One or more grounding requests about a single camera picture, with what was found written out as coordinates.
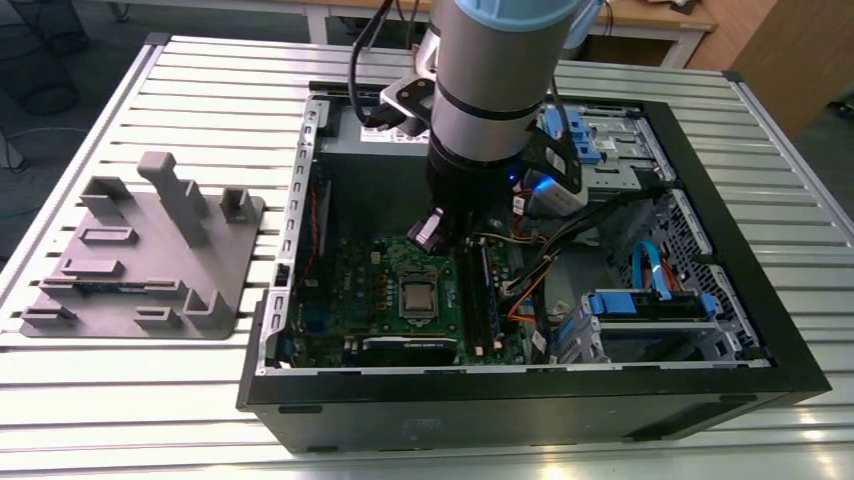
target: wooden desk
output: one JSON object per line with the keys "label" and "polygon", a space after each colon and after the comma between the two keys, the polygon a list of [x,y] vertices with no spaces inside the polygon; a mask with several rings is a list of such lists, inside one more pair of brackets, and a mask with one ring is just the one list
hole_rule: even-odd
{"label": "wooden desk", "polygon": [[[429,20],[429,8],[433,1],[421,0],[417,6],[415,20]],[[149,5],[168,5],[176,7],[219,8],[228,10],[248,10],[275,13],[299,13],[308,21],[311,43],[325,45],[328,41],[327,19],[329,17],[373,16],[381,0],[125,0],[124,3]],[[415,6],[415,0],[400,0],[401,9],[408,16]],[[682,68],[703,38],[706,32],[714,31],[716,23],[703,6],[694,9],[691,15],[682,15],[670,10],[667,4],[651,4],[646,0],[611,0],[614,8],[615,37],[647,38],[672,42],[662,67]],[[602,35],[606,30],[606,9],[599,12],[592,35]]]}
{"label": "wooden desk", "polygon": [[[417,2],[415,19],[419,22],[428,21],[433,1],[439,0]],[[327,17],[369,17],[383,2],[381,0],[304,0],[303,3],[309,6],[305,16],[308,17],[311,43],[325,44],[328,43]],[[415,1],[400,0],[400,7],[408,15],[415,7]],[[694,9],[691,15],[682,15],[672,11],[670,4],[651,4],[646,0],[611,0],[611,7],[614,9],[612,35],[615,37],[647,38],[672,42],[660,64],[662,67],[684,67],[704,33],[714,31],[718,26],[715,19],[702,5]],[[603,8],[590,33],[603,35],[606,25],[607,9]]]}

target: robotic arm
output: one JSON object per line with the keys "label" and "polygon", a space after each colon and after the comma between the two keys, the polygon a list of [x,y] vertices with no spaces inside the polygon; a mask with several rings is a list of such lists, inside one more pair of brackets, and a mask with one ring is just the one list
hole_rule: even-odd
{"label": "robotic arm", "polygon": [[417,75],[381,95],[407,115],[400,128],[408,134],[431,129],[433,208],[409,231],[424,252],[447,252],[528,170],[545,174],[571,196],[579,194],[575,149],[539,130],[536,118],[560,51],[580,44],[603,2],[433,3]]}

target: white cable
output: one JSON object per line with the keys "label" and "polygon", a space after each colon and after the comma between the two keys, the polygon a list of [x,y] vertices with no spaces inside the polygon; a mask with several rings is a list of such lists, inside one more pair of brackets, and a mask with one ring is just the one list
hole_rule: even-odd
{"label": "white cable", "polygon": [[9,135],[6,137],[6,140],[12,140],[13,138],[17,137],[22,137],[24,135],[29,135],[30,133],[37,133],[37,132],[78,132],[78,133],[89,133],[88,130],[82,129],[82,128],[73,128],[73,127],[44,127],[44,128],[33,128],[29,130],[24,130],[22,132],[17,132],[12,135]]}
{"label": "white cable", "polygon": [[529,242],[525,242],[524,240],[516,240],[515,238],[504,237],[503,235],[497,235],[495,233],[475,232],[475,233],[472,233],[472,235],[477,235],[479,237],[497,238],[499,240],[503,240],[504,242],[517,243],[517,244],[521,244],[521,245],[529,245],[531,244]]}

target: black trash bin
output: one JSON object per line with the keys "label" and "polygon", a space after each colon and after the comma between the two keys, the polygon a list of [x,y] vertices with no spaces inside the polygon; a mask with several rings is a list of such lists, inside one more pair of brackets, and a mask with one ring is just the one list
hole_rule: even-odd
{"label": "black trash bin", "polygon": [[57,55],[82,51],[89,37],[70,0],[9,0],[12,7]]}
{"label": "black trash bin", "polygon": [[68,70],[26,25],[0,25],[0,89],[32,114],[61,112],[77,102]]}

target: blue led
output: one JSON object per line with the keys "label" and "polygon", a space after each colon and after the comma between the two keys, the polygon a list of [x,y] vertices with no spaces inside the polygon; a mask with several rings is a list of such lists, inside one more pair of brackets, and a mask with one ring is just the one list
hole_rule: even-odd
{"label": "blue led", "polygon": [[533,187],[533,192],[540,193],[543,190],[551,187],[553,183],[555,183],[553,178],[551,177],[543,178],[543,180],[536,184],[536,187]]}

